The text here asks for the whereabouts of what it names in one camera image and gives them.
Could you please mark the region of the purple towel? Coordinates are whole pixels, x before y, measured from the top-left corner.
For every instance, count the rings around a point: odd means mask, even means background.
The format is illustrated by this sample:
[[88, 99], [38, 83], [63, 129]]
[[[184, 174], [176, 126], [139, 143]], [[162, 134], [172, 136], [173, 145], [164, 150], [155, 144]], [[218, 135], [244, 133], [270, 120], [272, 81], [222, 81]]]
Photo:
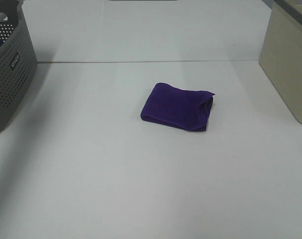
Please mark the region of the purple towel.
[[141, 119], [186, 131], [206, 131], [214, 95], [157, 83], [141, 111]]

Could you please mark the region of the grey perforated laundry basket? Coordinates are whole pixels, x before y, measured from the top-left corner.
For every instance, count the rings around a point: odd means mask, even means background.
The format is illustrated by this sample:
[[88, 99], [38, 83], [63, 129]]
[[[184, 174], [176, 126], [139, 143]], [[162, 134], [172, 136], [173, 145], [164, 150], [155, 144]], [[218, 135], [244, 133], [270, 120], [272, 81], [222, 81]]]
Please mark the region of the grey perforated laundry basket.
[[0, 132], [23, 100], [37, 68], [37, 58], [21, 0], [0, 0]]

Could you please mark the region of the beige storage bin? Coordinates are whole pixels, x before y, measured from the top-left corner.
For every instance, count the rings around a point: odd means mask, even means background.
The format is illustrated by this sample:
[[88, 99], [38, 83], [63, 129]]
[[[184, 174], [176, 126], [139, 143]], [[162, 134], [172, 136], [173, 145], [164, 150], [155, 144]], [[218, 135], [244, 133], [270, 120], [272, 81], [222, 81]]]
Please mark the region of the beige storage bin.
[[302, 124], [302, 5], [298, 1], [273, 2], [259, 64]]

